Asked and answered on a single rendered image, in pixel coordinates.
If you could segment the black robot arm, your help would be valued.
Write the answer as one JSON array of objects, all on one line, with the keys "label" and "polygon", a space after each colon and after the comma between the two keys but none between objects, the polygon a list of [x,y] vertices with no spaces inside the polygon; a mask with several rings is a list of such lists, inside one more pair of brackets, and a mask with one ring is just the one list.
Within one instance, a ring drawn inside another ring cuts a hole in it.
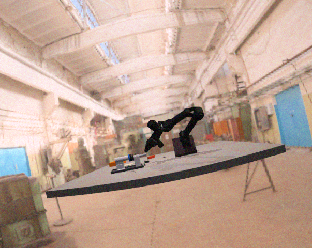
[{"label": "black robot arm", "polygon": [[[191,111],[194,111],[191,113]],[[147,126],[159,134],[162,135],[163,132],[169,132],[173,129],[173,127],[185,119],[186,117],[192,117],[188,125],[186,126],[185,130],[181,130],[179,133],[180,142],[182,143],[183,149],[191,148],[191,141],[189,138],[189,134],[196,125],[196,123],[204,117],[204,112],[201,107],[190,107],[185,108],[181,113],[173,117],[172,119],[168,119],[165,121],[159,121],[158,123],[155,120],[150,120],[147,123]],[[162,127],[161,127],[162,124]]]}]

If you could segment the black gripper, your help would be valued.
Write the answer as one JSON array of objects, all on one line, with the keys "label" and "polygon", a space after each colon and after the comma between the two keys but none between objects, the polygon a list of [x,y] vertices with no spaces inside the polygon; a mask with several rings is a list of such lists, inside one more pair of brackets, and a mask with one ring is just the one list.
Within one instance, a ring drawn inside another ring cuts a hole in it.
[{"label": "black gripper", "polygon": [[156,132],[153,132],[152,136],[146,141],[144,152],[148,152],[152,147],[157,146],[157,140],[160,138],[160,135]]}]

